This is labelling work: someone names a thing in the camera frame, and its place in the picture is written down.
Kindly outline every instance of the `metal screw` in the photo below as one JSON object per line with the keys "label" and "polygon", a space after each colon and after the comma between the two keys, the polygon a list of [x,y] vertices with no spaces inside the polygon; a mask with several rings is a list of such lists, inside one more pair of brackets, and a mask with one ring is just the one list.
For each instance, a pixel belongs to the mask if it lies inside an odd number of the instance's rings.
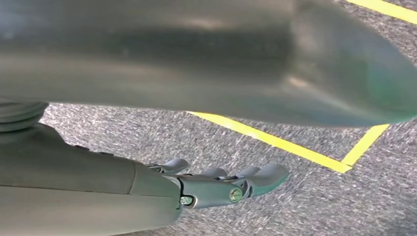
{"label": "metal screw", "polygon": [[194,199],[192,197],[184,196],[179,199],[179,203],[182,205],[191,205]]}
{"label": "metal screw", "polygon": [[238,203],[243,198],[243,192],[240,188],[230,190],[229,199],[232,203]]}

